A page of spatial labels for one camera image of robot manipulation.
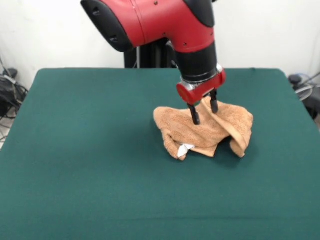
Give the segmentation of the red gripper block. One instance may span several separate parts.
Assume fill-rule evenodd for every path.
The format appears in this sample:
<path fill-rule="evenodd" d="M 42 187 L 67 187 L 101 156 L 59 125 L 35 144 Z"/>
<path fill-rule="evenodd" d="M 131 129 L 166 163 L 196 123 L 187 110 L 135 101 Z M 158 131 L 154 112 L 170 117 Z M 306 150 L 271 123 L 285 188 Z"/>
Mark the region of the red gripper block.
<path fill-rule="evenodd" d="M 197 112 L 195 103 L 199 102 L 205 95 L 210 95 L 210 106 L 212 112 L 218 112 L 217 89 L 225 83 L 226 71 L 222 68 L 211 79 L 197 84 L 187 83 L 183 80 L 176 85 L 179 96 L 187 103 L 192 121 L 195 125 L 200 125 L 201 120 Z"/>

